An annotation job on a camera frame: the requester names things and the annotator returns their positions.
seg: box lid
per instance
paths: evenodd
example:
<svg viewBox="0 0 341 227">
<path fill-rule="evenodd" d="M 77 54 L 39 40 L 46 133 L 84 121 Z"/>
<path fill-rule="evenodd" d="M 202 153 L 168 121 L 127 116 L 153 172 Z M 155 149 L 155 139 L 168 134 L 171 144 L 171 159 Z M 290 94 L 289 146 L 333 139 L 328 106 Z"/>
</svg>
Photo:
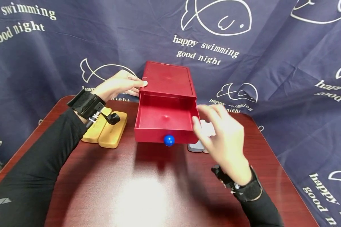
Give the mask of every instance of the box lid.
<svg viewBox="0 0 341 227">
<path fill-rule="evenodd" d="M 147 61 L 142 79 L 148 85 L 140 92 L 196 98 L 188 67 Z"/>
</svg>

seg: dark red table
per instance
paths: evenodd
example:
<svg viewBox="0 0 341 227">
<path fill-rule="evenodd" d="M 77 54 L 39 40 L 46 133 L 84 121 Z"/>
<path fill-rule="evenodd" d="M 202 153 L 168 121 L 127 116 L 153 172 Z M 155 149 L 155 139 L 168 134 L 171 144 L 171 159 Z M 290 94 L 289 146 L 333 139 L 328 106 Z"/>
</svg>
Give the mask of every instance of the dark red table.
<svg viewBox="0 0 341 227">
<path fill-rule="evenodd" d="M 67 108 L 62 98 L 0 173 L 0 181 Z M 48 227 L 249 226 L 238 201 L 211 172 L 209 154 L 185 144 L 136 143 L 138 103 L 109 101 L 128 123 L 117 149 L 80 142 L 63 166 L 47 215 Z M 244 153 L 285 226 L 318 226 L 252 118 L 230 113 L 245 127 Z"/>
</svg>

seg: navy backdrop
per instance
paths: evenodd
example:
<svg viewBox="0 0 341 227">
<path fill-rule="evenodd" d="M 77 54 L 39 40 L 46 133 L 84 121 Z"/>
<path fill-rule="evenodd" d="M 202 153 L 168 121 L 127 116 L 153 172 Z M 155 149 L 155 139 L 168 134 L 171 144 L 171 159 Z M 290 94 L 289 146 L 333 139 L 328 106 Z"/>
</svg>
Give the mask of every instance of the navy backdrop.
<svg viewBox="0 0 341 227">
<path fill-rule="evenodd" d="M 1 0 L 0 170 L 60 98 L 147 60 L 251 115 L 317 222 L 341 226 L 341 0 Z"/>
</svg>

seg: yellow block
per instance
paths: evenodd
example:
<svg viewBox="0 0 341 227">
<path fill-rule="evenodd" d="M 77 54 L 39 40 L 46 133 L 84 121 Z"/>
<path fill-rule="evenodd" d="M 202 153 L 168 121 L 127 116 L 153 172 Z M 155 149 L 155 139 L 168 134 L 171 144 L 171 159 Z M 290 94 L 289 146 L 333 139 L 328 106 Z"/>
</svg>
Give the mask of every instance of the yellow block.
<svg viewBox="0 0 341 227">
<path fill-rule="evenodd" d="M 111 113 L 111 109 L 104 108 L 102 110 L 102 113 L 104 113 L 105 115 L 109 115 Z M 106 123 L 106 119 L 102 115 L 100 115 L 96 122 L 91 125 L 89 129 L 87 129 L 87 132 L 84 134 L 84 137 L 81 140 L 87 143 L 98 143 L 99 136 L 104 129 Z"/>
<path fill-rule="evenodd" d="M 126 122 L 128 121 L 128 115 L 124 112 L 114 111 L 120 117 L 120 122 L 115 125 L 106 124 L 99 137 L 99 145 L 103 148 L 117 148 L 123 131 L 125 129 Z"/>
</svg>

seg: red box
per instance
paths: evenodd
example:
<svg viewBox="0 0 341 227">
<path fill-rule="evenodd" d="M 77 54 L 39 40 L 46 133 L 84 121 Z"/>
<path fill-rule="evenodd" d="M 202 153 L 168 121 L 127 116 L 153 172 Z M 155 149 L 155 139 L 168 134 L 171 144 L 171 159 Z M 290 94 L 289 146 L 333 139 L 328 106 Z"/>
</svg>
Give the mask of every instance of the red box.
<svg viewBox="0 0 341 227">
<path fill-rule="evenodd" d="M 135 141 L 163 143 L 171 135 L 175 143 L 197 143 L 192 116 L 199 113 L 189 68 L 148 61 L 142 79 L 148 85 L 139 91 Z"/>
</svg>

